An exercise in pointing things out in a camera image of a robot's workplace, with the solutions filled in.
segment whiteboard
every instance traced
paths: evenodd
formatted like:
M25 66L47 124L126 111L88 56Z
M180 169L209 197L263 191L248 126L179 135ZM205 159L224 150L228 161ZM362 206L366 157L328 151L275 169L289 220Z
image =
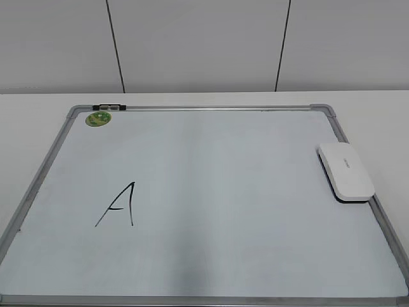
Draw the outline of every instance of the whiteboard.
M0 265L0 293L395 297L367 203L334 199L317 111L126 111L75 119ZM135 182L132 226L128 188Z

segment table surface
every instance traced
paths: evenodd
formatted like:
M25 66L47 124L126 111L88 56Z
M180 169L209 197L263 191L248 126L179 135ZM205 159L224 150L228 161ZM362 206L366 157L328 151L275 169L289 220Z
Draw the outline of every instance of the table surface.
M376 193L409 253L408 99L409 91L0 95L0 233L74 105L329 104L366 165Z

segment panel seam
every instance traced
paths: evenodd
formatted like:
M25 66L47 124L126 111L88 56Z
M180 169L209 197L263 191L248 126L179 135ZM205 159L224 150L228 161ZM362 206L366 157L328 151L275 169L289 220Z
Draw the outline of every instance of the panel seam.
M282 53L284 51L284 44L286 42L286 34L287 34L287 25L288 25L288 17L289 17L289 9L291 8L291 0L288 0L288 9L287 9L287 17L286 17L286 24L284 26L284 34L282 36L282 45L281 45L281 52L280 52L280 60L279 60L279 67L277 69L277 78L275 79L275 88L274 91L277 91L277 86L279 84L279 76L280 76L280 69L281 69L281 61L282 61Z
M112 40L114 42L114 48L115 48L115 56L116 56L116 62L118 64L118 70L120 72L120 79L121 79L121 85L122 85L122 93L125 92L125 85L123 84L123 77L122 77L122 69L121 69L121 63L120 63L120 57L118 55L118 48L116 46L116 39L115 39L115 32L114 32L114 26L112 25L112 17L111 17L111 11L109 9L109 3L108 0L105 0L105 3L107 5L107 13L108 13L108 18L109 18L109 25L111 26L111 34L112 34Z

